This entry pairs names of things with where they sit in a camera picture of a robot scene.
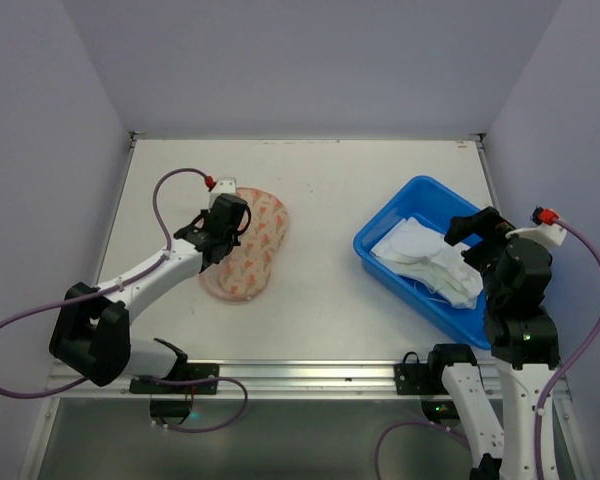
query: blue plastic tray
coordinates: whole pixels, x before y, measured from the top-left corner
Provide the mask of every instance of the blue plastic tray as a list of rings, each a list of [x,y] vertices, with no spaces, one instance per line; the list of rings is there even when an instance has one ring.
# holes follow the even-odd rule
[[[436,302],[435,299],[441,297],[430,294],[425,286],[415,280],[396,275],[371,255],[375,244],[403,218],[415,217],[422,225],[445,233],[451,217],[472,215],[477,211],[477,207],[433,178],[415,177],[360,230],[353,247],[367,272],[433,325],[458,343],[470,343],[488,350],[491,345],[483,330],[484,291],[478,297],[474,310],[456,309]],[[478,237],[472,236],[464,243],[472,246],[478,241]]]

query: purple cable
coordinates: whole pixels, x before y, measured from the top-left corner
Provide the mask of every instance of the purple cable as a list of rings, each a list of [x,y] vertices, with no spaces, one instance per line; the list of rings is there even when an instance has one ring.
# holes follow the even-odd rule
[[[562,221],[560,219],[555,220],[555,223],[560,225],[562,228],[566,229],[574,237],[576,237],[578,240],[580,240],[582,242],[582,244],[585,247],[587,247],[587,249],[591,252],[593,257],[596,259],[596,262],[598,262],[598,266],[600,267],[600,251],[595,247],[595,245],[593,245],[593,243],[591,243],[591,241],[587,237],[585,237],[581,232],[574,229],[568,223],[565,223],[564,221]],[[589,335],[587,335],[587,338],[585,338],[584,342],[582,342],[582,344],[578,347],[578,349],[575,351],[575,353],[573,355],[571,355],[571,357],[569,357],[569,359],[564,363],[564,365],[562,365],[562,367],[560,367],[556,371],[556,373],[553,374],[553,376],[551,377],[551,380],[549,380],[547,385],[544,387],[544,389],[540,393],[540,397],[538,398],[538,407],[536,409],[537,411],[540,411],[540,409],[544,408],[545,402],[547,401],[547,397],[551,393],[551,390],[556,385],[556,383],[558,383],[558,380],[560,380],[560,378],[562,378],[562,376],[567,372],[567,370],[569,370],[573,366],[573,364],[576,363],[576,361],[578,361],[578,359],[582,356],[582,354],[585,352],[585,350],[587,348],[589,348],[589,345],[591,345],[591,343],[595,340],[595,338],[598,336],[599,333],[600,333],[600,316],[598,317],[598,321],[594,325],[594,327],[591,330],[591,332],[589,333]],[[535,456],[535,461],[536,461],[536,473],[538,475],[538,480],[544,480],[544,472],[542,470],[541,433],[542,433],[542,416],[536,415],[536,421],[535,421],[535,424],[533,427],[533,450],[534,450],[534,456]]]
[[[249,401],[249,394],[247,393],[246,387],[241,382],[236,380],[235,378],[215,377],[215,378],[202,378],[200,380],[183,380],[183,381],[165,380],[162,378],[155,378],[155,377],[146,377],[145,379],[149,380],[151,382],[160,384],[160,385],[167,385],[170,387],[186,387],[186,386],[194,386],[194,385],[204,385],[205,383],[229,382],[229,383],[233,383],[233,384],[237,385],[238,387],[240,387],[240,390],[242,390],[242,393],[244,394],[243,399],[242,399],[242,405],[240,405],[240,408],[238,409],[238,411],[228,420],[225,420],[224,422],[219,423],[218,425],[214,425],[213,427],[205,427],[205,428],[184,428],[184,427],[180,427],[178,425],[169,425],[166,423],[163,424],[163,425],[166,425],[169,430],[173,430],[175,432],[210,433],[210,432],[216,432],[218,430],[221,430],[224,427],[228,427],[229,425],[231,425],[244,413],[245,409],[247,408],[247,402]]]
[[[376,450],[373,455],[373,466],[375,467],[375,470],[376,470],[377,480],[382,480],[382,475],[380,474],[380,447],[382,446],[382,442],[384,441],[385,437],[392,430],[394,430],[398,427],[405,427],[405,426],[433,428],[434,430],[437,430],[446,435],[449,435],[455,441],[460,443],[463,447],[469,448],[469,442],[467,441],[467,438],[464,435],[462,435],[461,433],[455,432],[453,430],[447,430],[445,427],[443,427],[442,425],[438,425],[437,423],[427,422],[425,420],[410,420],[410,421],[405,421],[405,422],[394,423],[393,425],[389,425],[387,428],[384,429],[384,431],[380,435],[380,438],[378,438],[378,442],[376,443]]]
[[[156,220],[158,220],[158,224],[160,225],[160,229],[162,230],[162,233],[164,233],[164,236],[167,240],[167,246],[166,246],[167,251],[171,250],[172,241],[171,241],[171,235],[169,234],[169,230],[167,229],[167,226],[165,225],[164,220],[162,219],[162,216],[160,215],[160,211],[158,210],[158,192],[160,191],[160,187],[162,186],[162,184],[168,178],[170,178],[174,175],[177,175],[179,173],[185,173],[185,172],[196,173],[205,179],[207,178],[207,175],[205,173],[203,173],[202,171],[198,170],[197,168],[178,168],[177,170],[173,170],[173,171],[167,173],[166,175],[164,175],[158,181],[155,188],[153,189],[153,213],[155,214]],[[140,280],[143,277],[146,277],[151,272],[156,270],[160,265],[162,265],[162,263],[166,259],[167,259],[166,256],[164,256],[164,255],[161,256],[153,265],[147,267],[145,270],[134,275],[133,277],[124,280],[122,282],[122,285],[127,286],[131,283],[137,282],[138,280]],[[23,318],[30,317],[31,315],[36,315],[38,313],[46,312],[48,310],[67,307],[69,305],[75,305],[77,303],[85,302],[87,300],[92,300],[94,298],[102,297],[104,295],[108,295],[112,292],[115,292],[117,289],[118,289],[118,286],[114,285],[112,287],[105,288],[103,290],[99,290],[95,293],[91,293],[89,295],[84,295],[82,297],[72,298],[70,300],[62,300],[59,302],[49,303],[47,305],[42,305],[40,307],[35,307],[35,308],[31,308],[29,310],[25,310],[24,312],[17,313],[15,315],[10,316],[9,318],[7,318],[5,320],[2,320],[0,322],[0,330],[3,329],[4,327],[6,327],[7,325],[11,325],[12,323],[17,322],[18,320],[22,320]],[[17,399],[44,398],[44,397],[50,397],[52,395],[56,395],[58,393],[66,392],[67,390],[75,387],[76,385],[80,385],[81,383],[84,383],[86,381],[87,381],[87,379],[83,377],[83,378],[80,378],[74,382],[67,384],[67,385],[64,385],[62,387],[55,388],[53,390],[45,390],[43,392],[32,392],[32,393],[14,392],[11,390],[7,390],[6,388],[0,387],[0,395],[9,397],[9,398],[17,398]]]

